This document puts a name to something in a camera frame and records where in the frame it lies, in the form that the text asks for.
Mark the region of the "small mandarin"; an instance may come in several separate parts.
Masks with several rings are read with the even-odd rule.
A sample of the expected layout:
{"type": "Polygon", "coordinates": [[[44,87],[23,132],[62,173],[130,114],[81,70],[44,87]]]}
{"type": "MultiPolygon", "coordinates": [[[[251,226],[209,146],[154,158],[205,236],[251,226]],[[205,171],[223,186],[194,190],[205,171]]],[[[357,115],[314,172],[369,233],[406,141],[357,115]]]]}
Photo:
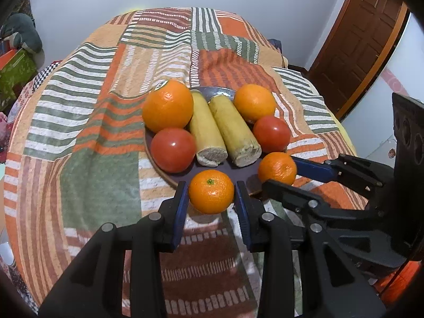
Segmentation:
{"type": "Polygon", "coordinates": [[[289,154],[272,152],[259,163],[257,176],[261,183],[269,179],[292,185],[297,176],[297,166],[289,154]]]}
{"type": "Polygon", "coordinates": [[[230,177],[215,169],[199,172],[188,187],[191,205],[200,213],[215,215],[225,211],[234,198],[230,177]]]}

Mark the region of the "yellow corn cob short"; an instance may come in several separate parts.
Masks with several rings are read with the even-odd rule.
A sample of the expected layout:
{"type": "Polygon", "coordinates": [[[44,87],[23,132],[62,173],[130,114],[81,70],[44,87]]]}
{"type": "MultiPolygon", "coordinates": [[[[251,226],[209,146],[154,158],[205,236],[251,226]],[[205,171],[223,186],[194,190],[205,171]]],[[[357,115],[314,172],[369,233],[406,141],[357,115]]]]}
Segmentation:
{"type": "Polygon", "coordinates": [[[217,95],[208,106],[233,164],[246,167],[256,162],[262,148],[232,101],[225,95],[217,95]]]}

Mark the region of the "grey plush shark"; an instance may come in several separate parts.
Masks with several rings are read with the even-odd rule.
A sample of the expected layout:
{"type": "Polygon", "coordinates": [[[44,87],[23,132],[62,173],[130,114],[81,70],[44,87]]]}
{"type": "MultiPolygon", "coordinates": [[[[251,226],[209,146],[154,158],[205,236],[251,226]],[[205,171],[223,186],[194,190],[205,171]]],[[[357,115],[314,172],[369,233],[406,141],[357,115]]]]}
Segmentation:
{"type": "Polygon", "coordinates": [[[25,49],[31,54],[42,50],[42,41],[31,17],[22,14],[12,14],[1,26],[1,40],[9,42],[12,49],[25,49]]]}

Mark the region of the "yellow round object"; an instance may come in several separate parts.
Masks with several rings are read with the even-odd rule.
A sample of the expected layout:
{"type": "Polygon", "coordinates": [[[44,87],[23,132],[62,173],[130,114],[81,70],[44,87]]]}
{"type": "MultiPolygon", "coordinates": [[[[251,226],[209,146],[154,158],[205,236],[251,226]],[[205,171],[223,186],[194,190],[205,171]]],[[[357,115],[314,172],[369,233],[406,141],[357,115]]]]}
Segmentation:
{"type": "Polygon", "coordinates": [[[142,11],[142,10],[144,10],[144,9],[140,9],[140,8],[138,8],[138,9],[132,9],[132,10],[126,11],[126,12],[124,12],[124,13],[140,12],[140,11],[142,11]]]}

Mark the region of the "red tomato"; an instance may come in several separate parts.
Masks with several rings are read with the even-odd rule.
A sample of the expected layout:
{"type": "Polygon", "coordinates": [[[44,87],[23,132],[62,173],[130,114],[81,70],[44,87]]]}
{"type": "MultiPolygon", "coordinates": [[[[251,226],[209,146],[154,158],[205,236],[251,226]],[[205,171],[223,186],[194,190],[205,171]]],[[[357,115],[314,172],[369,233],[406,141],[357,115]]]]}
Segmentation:
{"type": "Polygon", "coordinates": [[[163,129],[154,135],[150,153],[161,170],[180,173],[191,165],[196,155],[196,142],[185,129],[163,129]]]}
{"type": "Polygon", "coordinates": [[[264,116],[257,120],[253,134],[264,153],[284,152],[292,136],[288,125],[274,116],[264,116]]]}

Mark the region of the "green storage box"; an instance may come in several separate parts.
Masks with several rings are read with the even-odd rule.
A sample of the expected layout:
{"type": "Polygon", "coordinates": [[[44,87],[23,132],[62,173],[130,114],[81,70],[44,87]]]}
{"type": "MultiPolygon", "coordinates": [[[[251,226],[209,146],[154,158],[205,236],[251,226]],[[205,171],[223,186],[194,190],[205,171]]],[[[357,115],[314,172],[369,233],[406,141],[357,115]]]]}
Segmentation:
{"type": "Polygon", "coordinates": [[[1,69],[1,110],[12,104],[22,88],[37,74],[32,56],[24,49],[17,51],[1,69]]]}

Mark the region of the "striped patchwork bedspread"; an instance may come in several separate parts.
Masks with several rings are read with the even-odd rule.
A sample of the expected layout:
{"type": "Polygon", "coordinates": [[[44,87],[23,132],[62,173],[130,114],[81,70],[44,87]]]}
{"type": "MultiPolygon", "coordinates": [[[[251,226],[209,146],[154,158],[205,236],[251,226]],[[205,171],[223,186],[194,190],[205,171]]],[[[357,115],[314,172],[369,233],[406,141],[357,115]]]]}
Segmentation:
{"type": "Polygon", "coordinates": [[[206,7],[115,16],[39,84],[12,129],[4,212],[16,284],[33,309],[101,224],[135,223],[174,195],[147,157],[142,120],[147,94],[167,80],[261,85],[292,132],[290,154],[323,162],[355,152],[313,84],[241,16],[206,7]]]}

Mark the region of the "purple round plate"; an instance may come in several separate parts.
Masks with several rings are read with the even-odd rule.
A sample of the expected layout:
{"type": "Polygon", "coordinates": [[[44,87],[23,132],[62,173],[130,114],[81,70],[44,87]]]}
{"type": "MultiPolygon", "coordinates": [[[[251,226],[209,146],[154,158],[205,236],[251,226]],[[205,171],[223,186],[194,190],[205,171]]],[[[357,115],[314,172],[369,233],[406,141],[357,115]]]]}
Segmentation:
{"type": "Polygon", "coordinates": [[[217,169],[231,181],[245,182],[247,191],[261,191],[257,176],[264,154],[253,135],[253,125],[247,123],[233,106],[235,91],[229,88],[201,86],[191,90],[194,99],[193,118],[186,129],[196,140],[198,151],[191,164],[179,173],[153,167],[172,187],[179,181],[191,181],[206,169],[217,169]]]}

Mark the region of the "wooden door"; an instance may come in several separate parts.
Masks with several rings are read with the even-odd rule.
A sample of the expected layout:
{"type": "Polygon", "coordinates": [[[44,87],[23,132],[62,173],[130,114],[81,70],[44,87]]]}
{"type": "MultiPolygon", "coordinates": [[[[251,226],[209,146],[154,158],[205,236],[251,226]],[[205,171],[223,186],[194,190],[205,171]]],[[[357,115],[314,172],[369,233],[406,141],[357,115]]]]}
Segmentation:
{"type": "Polygon", "coordinates": [[[343,119],[370,89],[408,21],[402,0],[344,0],[311,68],[309,80],[343,119]]]}

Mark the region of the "large orange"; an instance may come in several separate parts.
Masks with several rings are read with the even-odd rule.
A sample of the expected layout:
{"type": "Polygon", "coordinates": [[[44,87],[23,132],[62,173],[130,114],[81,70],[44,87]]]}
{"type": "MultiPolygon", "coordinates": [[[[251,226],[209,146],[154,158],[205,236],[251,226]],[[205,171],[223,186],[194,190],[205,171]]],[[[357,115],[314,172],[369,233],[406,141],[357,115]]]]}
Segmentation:
{"type": "Polygon", "coordinates": [[[144,125],[154,133],[166,128],[183,129],[193,116],[193,96],[183,83],[169,80],[150,92],[144,102],[144,125]]]}
{"type": "Polygon", "coordinates": [[[275,115],[277,108],[272,93],[256,84],[241,86],[234,94],[233,105],[243,119],[252,124],[262,117],[275,115]]]}

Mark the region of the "yellow corn cob long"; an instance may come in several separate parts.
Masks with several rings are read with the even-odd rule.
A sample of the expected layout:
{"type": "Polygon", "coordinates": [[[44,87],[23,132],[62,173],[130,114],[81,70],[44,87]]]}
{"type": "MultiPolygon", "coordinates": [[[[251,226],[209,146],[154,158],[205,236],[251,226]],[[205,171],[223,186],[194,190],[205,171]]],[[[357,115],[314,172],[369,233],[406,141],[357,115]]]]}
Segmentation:
{"type": "Polygon", "coordinates": [[[218,167],[228,157],[226,146],[207,100],[199,90],[192,90],[191,95],[193,115],[189,130],[196,142],[196,159],[204,167],[218,167]]]}

